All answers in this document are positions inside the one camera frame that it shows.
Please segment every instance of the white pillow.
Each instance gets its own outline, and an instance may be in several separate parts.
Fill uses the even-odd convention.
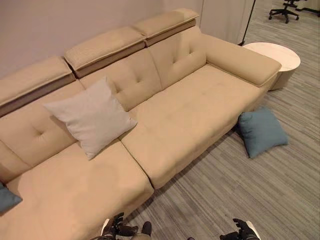
[[[71,98],[44,106],[65,123],[89,159],[137,124],[112,95],[105,77]]]

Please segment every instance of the office chair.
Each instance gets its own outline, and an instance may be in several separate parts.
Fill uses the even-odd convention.
[[[283,5],[285,5],[284,9],[271,9],[270,10],[270,13],[269,13],[269,20],[272,19],[272,16],[273,15],[278,15],[278,14],[281,14],[281,15],[284,15],[285,16],[285,23],[289,23],[289,17],[288,15],[294,15],[296,16],[296,19],[295,20],[299,20],[299,15],[288,10],[287,8],[288,7],[293,7],[293,8],[296,8],[297,5],[295,5],[295,2],[298,2],[300,0],[285,0],[287,3],[284,3]]]

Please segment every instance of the gray carpet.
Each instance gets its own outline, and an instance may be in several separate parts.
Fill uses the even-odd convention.
[[[288,86],[264,100],[289,145],[248,159],[230,131],[127,218],[130,225],[151,221],[153,240],[217,240],[237,229],[232,218],[252,221],[263,240],[319,239],[320,18],[301,12],[285,24],[283,16],[268,20],[269,10],[257,1],[246,43],[280,44],[301,58]]]

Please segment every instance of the wall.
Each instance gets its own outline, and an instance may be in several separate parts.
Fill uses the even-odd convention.
[[[0,0],[0,78],[110,29],[203,0]]]
[[[254,0],[204,0],[200,28],[228,42],[242,42]]]

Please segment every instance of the blue pillow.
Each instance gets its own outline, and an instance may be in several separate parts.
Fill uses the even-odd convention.
[[[19,196],[10,192],[9,189],[4,187],[0,182],[0,213],[9,210],[21,201],[22,199]]]
[[[243,112],[238,119],[249,158],[277,145],[287,145],[288,137],[276,116],[267,108]]]

